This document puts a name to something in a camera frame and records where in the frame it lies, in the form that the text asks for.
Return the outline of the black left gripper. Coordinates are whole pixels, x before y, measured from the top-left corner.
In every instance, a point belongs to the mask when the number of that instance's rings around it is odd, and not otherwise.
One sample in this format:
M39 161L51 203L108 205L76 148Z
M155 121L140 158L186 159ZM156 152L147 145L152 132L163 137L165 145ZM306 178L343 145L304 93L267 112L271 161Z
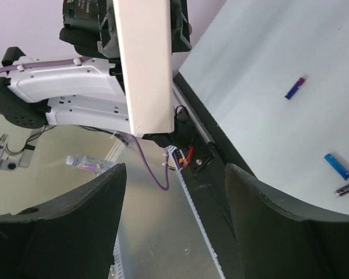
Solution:
M186 1L63 1L60 40L81 56L127 58L191 49Z

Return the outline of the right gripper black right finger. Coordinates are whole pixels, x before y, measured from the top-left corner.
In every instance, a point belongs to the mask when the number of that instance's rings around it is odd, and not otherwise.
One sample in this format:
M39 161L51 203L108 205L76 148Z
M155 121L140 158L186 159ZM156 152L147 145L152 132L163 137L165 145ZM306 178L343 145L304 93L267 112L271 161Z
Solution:
M349 278L349 215L323 209L225 167L245 278Z

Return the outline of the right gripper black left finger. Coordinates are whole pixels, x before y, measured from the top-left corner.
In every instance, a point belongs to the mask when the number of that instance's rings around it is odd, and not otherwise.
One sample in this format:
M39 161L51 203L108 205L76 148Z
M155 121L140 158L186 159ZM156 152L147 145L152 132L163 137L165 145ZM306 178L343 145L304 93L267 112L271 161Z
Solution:
M107 278L126 166L18 214L0 215L0 278Z

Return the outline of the white remote control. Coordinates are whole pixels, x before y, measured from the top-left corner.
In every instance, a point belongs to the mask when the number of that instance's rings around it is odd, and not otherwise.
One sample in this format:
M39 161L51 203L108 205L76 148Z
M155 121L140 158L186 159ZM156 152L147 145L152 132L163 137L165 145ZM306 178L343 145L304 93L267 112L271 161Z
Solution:
M114 0L132 134L174 130L169 1Z

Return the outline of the black silver battery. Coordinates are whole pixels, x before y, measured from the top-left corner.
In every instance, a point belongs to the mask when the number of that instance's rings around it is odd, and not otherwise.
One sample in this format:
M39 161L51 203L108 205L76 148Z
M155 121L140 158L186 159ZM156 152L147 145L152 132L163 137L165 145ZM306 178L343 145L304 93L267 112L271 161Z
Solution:
M345 185L335 191L335 195L338 197L345 196L349 194L349 184Z

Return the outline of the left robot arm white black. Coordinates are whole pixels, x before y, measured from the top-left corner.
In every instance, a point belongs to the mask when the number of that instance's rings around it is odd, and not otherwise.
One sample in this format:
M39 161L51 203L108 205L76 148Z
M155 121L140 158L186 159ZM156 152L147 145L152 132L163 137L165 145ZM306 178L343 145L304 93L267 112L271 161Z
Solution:
M0 114L32 130L75 125L172 133L172 55L192 49L187 2L64 1L62 19L59 38L76 54L42 60L8 48Z

